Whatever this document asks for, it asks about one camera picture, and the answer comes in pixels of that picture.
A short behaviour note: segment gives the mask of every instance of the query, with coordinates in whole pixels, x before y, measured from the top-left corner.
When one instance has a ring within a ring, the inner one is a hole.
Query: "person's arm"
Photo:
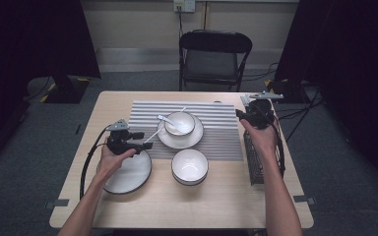
[[[91,235],[97,203],[106,181],[121,167],[122,161],[132,156],[135,152],[134,149],[129,149],[120,155],[115,155],[106,145],[102,146],[98,172],[86,193],[59,231],[59,236]]]
[[[266,228],[272,236],[302,235],[299,217],[287,191],[276,160],[277,136],[272,127],[254,129],[246,120],[241,124],[250,134],[263,165],[266,199]]]

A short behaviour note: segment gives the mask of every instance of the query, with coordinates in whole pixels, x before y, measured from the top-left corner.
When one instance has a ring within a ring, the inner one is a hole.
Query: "power outlet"
[[[180,12],[193,13],[195,4],[196,0],[173,0],[173,11],[178,12],[178,7],[180,7]]]
[[[179,7],[180,7],[180,12],[184,12],[185,0],[173,0],[173,11],[179,12],[178,10]]]

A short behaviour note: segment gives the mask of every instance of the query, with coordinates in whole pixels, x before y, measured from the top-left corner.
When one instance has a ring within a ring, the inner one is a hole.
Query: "gray carpet floor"
[[[265,72],[249,70],[246,74]],[[261,91],[264,80],[271,77],[244,82],[241,91]],[[45,205],[58,198],[100,92],[178,90],[177,78],[177,71],[103,73],[102,80],[91,81],[80,104],[40,103],[44,91],[33,97],[24,122],[0,153],[0,235],[58,232],[49,226],[52,210]],[[30,93],[39,92],[46,80],[31,81]],[[226,87],[189,84],[187,90],[225,91]],[[316,89],[306,91],[312,97]],[[280,117],[304,106],[275,104]],[[286,137],[299,119],[281,121]],[[79,124],[82,129],[76,134]],[[324,104],[312,108],[287,144],[306,196],[316,201],[310,206],[315,223],[305,235],[378,235],[378,173],[347,143],[330,109]],[[110,232],[99,229],[94,235]]]

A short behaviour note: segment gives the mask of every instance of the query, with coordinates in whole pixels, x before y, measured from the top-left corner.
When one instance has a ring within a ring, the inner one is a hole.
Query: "forearm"
[[[266,227],[269,235],[302,235],[299,217],[279,171],[276,156],[262,158],[265,198]]]
[[[105,181],[96,176],[58,235],[91,235],[97,203]]]

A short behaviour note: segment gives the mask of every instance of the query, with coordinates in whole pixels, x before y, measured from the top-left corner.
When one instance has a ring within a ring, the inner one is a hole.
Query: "spoon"
[[[187,134],[188,133],[188,130],[184,127],[185,125],[182,125],[182,124],[176,124],[175,122],[171,121],[170,119],[162,116],[162,115],[158,115],[157,118],[159,120],[163,120],[167,123],[169,123],[170,125],[174,126],[174,128],[176,128],[177,131],[179,131],[180,133],[183,133],[183,134]]]
[[[158,129],[154,134],[152,134],[148,139],[146,139],[144,142],[143,142],[143,144],[145,144],[146,142],[148,142],[150,139],[152,139],[156,134],[158,134],[158,132],[160,132],[162,130],[162,128],[161,129]]]

